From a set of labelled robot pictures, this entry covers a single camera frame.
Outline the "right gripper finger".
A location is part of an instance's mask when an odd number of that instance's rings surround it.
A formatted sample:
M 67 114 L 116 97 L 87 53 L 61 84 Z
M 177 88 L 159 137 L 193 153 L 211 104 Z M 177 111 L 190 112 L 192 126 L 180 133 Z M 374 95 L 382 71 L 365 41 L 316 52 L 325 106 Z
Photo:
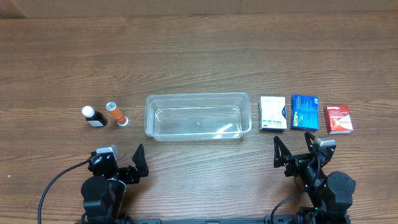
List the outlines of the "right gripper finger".
M 274 137 L 274 168 L 285 166 L 291 160 L 292 154 L 282 140 Z
M 315 136 L 312 133 L 308 132 L 308 131 L 306 131 L 304 133 L 304 136 L 305 136 L 305 141 L 306 141 L 308 149 L 312 149 L 313 148 L 313 143 L 314 143 L 314 140 L 315 140 Z

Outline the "blue medicine box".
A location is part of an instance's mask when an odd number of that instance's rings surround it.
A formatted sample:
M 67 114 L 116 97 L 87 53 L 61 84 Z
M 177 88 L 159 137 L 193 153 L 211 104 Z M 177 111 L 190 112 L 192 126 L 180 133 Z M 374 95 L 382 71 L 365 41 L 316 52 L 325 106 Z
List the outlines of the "blue medicine box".
M 291 128 L 317 131 L 319 129 L 319 102 L 319 97 L 316 96 L 292 95 Z

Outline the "red medicine box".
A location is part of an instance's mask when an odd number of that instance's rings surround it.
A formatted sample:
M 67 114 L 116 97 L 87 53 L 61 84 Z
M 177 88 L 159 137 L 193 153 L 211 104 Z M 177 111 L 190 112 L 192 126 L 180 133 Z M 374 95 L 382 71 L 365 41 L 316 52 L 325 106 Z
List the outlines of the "red medicine box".
M 347 105 L 328 105 L 324 114 L 328 134 L 348 134 L 353 131 Z

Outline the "white medicine box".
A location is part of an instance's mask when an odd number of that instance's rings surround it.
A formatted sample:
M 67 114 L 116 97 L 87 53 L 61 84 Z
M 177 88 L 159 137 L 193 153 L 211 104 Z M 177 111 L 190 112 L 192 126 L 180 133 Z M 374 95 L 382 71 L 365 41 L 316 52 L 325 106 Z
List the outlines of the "white medicine box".
M 285 97 L 261 96 L 259 98 L 260 130 L 283 131 L 287 129 Z

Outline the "orange pill vial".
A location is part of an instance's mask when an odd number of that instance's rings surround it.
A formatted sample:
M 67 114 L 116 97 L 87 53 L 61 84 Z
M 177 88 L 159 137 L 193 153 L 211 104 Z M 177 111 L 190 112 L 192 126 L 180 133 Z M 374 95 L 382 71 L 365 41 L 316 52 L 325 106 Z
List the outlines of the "orange pill vial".
M 106 109 L 111 113 L 113 118 L 117 121 L 119 126 L 126 126 L 129 122 L 128 118 L 118 108 L 117 104 L 110 101 L 106 104 Z

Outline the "dark bottle white cap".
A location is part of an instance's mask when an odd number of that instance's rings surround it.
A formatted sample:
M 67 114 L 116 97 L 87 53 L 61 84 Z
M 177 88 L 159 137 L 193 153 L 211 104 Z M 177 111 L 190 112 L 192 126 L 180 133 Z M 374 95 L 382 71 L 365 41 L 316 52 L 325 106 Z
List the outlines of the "dark bottle white cap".
M 84 106 L 81 109 L 81 113 L 85 117 L 86 121 L 95 128 L 105 127 L 108 123 L 106 118 L 91 106 Z

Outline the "clear plastic container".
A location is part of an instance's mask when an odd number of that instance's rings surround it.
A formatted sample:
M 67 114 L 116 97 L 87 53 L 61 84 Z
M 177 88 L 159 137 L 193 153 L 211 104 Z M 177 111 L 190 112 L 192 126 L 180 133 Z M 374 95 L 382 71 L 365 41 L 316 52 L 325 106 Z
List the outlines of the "clear plastic container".
M 145 112 L 145 133 L 156 141 L 238 139 L 252 128 L 244 92 L 149 95 Z

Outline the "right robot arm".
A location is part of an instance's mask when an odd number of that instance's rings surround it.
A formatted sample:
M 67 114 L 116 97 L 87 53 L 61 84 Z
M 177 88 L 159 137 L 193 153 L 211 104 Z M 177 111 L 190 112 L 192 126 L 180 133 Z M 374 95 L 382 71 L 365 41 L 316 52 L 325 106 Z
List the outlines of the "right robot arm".
M 274 137 L 274 167 L 285 167 L 284 174 L 300 178 L 299 192 L 293 194 L 265 217 L 267 223 L 350 223 L 347 210 L 353 204 L 356 182 L 344 172 L 326 175 L 322 168 L 327 165 L 336 150 L 333 138 L 318 138 L 310 132 L 304 134 L 308 152 L 293 155 L 282 140 Z M 301 207 L 294 215 L 276 215 L 284 203 L 302 194 L 307 194 L 312 206 Z

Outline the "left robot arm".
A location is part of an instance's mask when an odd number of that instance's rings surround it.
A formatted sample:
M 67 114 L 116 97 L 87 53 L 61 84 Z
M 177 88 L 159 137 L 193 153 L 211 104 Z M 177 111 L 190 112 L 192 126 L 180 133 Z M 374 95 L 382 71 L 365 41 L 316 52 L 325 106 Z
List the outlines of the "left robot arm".
M 82 187 L 83 208 L 88 223 L 131 223 L 128 215 L 121 214 L 124 194 L 129 184 L 138 184 L 149 175 L 140 144 L 135 151 L 133 166 L 119 167 L 119 152 L 115 145 L 96 149 L 88 159 L 88 170 L 93 176 Z

